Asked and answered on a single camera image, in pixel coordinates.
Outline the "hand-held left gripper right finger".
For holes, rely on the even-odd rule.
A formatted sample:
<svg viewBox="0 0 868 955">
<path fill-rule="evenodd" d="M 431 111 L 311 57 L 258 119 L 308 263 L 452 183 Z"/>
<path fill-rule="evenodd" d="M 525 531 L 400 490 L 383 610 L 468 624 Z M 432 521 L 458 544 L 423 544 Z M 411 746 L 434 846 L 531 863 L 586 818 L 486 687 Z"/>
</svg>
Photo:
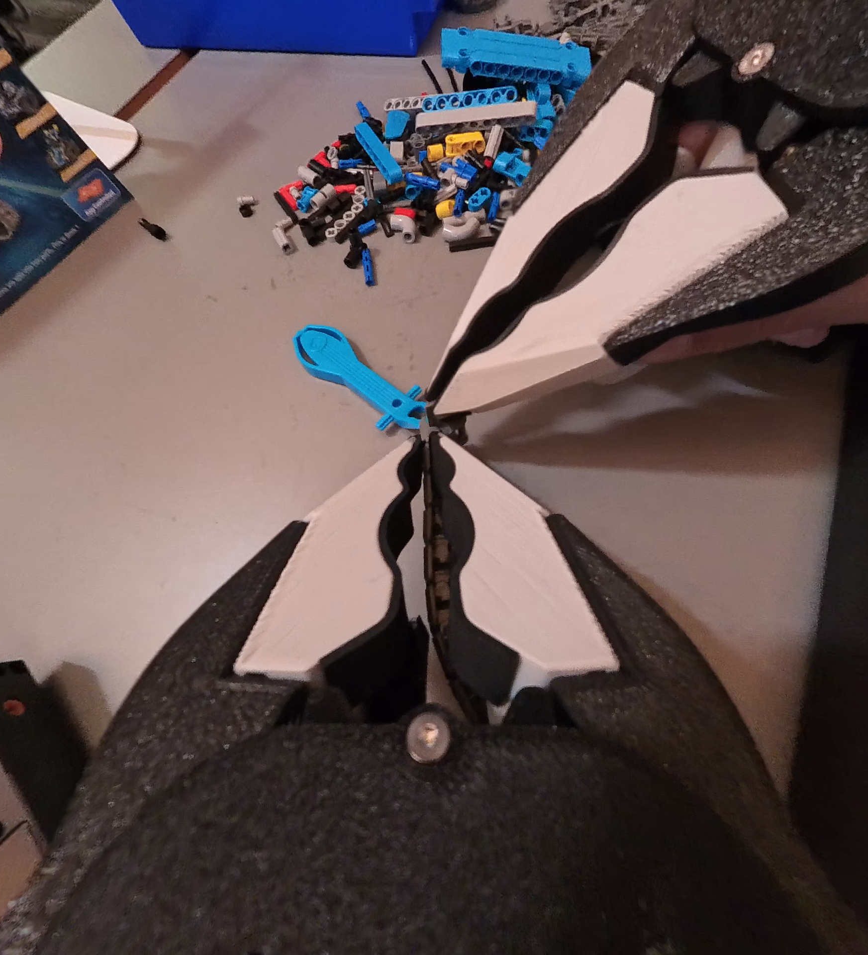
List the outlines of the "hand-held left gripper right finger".
<svg viewBox="0 0 868 955">
<path fill-rule="evenodd" d="M 501 722 L 522 692 L 619 674 L 569 532 L 449 436 L 428 438 L 428 621 L 461 712 Z"/>
</svg>

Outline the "pile of plastic building pieces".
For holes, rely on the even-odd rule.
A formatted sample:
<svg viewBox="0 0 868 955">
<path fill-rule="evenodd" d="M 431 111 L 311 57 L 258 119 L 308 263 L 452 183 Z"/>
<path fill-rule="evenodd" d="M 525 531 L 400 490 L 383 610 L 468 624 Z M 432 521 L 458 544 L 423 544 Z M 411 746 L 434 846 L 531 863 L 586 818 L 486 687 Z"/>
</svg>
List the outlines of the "pile of plastic building pieces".
<svg viewBox="0 0 868 955">
<path fill-rule="evenodd" d="M 489 248 L 515 197 L 594 65 L 590 39 L 562 17 L 497 21 L 440 35 L 443 88 L 388 98 L 298 167 L 273 193 L 273 243 L 341 245 L 346 269 L 377 284 L 372 236 L 414 245 L 440 237 L 451 252 Z"/>
</svg>

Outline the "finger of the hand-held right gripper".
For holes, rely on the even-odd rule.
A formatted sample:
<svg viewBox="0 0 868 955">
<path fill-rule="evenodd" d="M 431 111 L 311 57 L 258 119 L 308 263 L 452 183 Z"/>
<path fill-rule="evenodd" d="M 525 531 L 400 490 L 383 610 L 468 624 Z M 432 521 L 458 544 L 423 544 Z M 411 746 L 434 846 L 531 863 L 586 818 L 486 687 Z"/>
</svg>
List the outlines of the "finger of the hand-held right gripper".
<svg viewBox="0 0 868 955">
<path fill-rule="evenodd" d="M 657 95 L 624 81 L 507 219 L 427 388 L 440 403 L 466 359 L 499 343 L 552 293 L 589 243 L 586 209 L 623 180 L 651 146 Z"/>
<path fill-rule="evenodd" d="M 673 181 L 634 213 L 578 284 L 533 305 L 498 345 L 466 359 L 435 414 L 483 412 L 622 377 L 605 348 L 613 332 L 787 218 L 752 169 Z"/>
</svg>

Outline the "person's right hand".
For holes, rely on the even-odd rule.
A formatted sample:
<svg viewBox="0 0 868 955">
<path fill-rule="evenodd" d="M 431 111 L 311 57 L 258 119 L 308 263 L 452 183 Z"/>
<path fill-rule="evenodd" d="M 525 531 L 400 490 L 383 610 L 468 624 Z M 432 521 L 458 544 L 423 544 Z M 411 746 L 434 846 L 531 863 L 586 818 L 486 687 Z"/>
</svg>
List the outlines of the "person's right hand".
<svg viewBox="0 0 868 955">
<path fill-rule="evenodd" d="M 819 300 L 777 315 L 678 336 L 644 355 L 640 363 L 675 362 L 763 342 L 809 349 L 820 345 L 832 328 L 849 325 L 868 325 L 868 274 Z"/>
</svg>

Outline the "blue plastic separator tool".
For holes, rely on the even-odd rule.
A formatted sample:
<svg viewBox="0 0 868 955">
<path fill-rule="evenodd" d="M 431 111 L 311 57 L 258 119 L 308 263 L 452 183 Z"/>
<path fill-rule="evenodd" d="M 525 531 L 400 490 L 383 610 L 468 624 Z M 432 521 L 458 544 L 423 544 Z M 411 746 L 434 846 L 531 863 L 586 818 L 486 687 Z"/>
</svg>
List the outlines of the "blue plastic separator tool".
<svg viewBox="0 0 868 955">
<path fill-rule="evenodd" d="M 393 427 L 417 432 L 426 415 L 421 388 L 403 391 L 380 376 L 356 355 L 347 337 L 337 328 L 308 325 L 292 339 L 295 354 L 309 375 L 344 386 L 379 415 L 376 428 Z"/>
</svg>

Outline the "pile of grey track links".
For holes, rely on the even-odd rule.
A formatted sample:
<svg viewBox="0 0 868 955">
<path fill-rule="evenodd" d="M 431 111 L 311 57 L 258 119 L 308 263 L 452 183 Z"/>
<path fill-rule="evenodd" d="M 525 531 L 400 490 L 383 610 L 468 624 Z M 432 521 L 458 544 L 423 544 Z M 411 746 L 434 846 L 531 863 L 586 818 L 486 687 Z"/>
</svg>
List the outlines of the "pile of grey track links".
<svg viewBox="0 0 868 955">
<path fill-rule="evenodd" d="M 593 54 L 611 50 L 652 6 L 651 1 L 549 1 L 546 19 L 495 18 L 495 30 L 572 41 Z"/>
</svg>

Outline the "black studded pad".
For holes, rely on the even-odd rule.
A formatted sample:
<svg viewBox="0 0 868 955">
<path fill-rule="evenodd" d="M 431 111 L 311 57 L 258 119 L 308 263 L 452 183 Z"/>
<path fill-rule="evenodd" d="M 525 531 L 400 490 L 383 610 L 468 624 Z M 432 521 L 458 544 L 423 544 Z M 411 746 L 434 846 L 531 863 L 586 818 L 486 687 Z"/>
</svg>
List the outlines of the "black studded pad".
<svg viewBox="0 0 868 955">
<path fill-rule="evenodd" d="M 868 328 L 850 355 L 837 487 L 789 796 L 799 831 L 868 926 Z"/>
</svg>

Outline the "toy instruction booklet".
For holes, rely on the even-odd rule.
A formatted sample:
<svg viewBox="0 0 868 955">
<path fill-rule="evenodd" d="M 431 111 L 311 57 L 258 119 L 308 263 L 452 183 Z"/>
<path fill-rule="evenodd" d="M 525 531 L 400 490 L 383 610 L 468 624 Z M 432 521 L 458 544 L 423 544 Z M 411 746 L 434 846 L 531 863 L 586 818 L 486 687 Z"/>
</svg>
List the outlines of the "toy instruction booklet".
<svg viewBox="0 0 868 955">
<path fill-rule="evenodd" d="M 0 315 L 131 201 L 0 37 Z"/>
</svg>

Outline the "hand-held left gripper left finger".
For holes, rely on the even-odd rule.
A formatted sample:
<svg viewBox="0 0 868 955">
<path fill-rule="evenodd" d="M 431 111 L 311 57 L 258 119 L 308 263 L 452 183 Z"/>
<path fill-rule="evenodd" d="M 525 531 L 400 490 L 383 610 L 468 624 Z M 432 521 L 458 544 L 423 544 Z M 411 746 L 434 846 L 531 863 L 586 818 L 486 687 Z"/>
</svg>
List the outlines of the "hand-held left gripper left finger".
<svg viewBox="0 0 868 955">
<path fill-rule="evenodd" d="M 236 675 L 309 681 L 380 636 L 403 603 L 398 558 L 414 533 L 423 442 L 404 440 L 304 519 L 237 657 Z"/>
</svg>

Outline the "blue plastic tray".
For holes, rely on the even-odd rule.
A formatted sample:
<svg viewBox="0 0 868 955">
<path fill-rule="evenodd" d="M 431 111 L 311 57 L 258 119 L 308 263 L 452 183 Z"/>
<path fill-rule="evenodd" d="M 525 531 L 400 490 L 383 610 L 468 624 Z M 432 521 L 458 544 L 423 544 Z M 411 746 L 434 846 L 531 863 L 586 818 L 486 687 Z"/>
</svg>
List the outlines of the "blue plastic tray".
<svg viewBox="0 0 868 955">
<path fill-rule="evenodd" d="M 441 1 L 116 1 L 146 47 L 414 56 Z"/>
</svg>

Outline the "black control box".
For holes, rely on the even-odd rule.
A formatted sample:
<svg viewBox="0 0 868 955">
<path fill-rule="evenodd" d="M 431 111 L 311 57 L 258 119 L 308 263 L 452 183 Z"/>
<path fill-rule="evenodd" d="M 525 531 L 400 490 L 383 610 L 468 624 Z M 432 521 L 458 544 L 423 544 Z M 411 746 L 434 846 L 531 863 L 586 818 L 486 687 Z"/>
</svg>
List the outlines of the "black control box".
<svg viewBox="0 0 868 955">
<path fill-rule="evenodd" d="M 86 762 L 58 699 L 21 660 L 0 662 L 0 845 L 19 828 L 43 850 L 54 839 Z"/>
</svg>

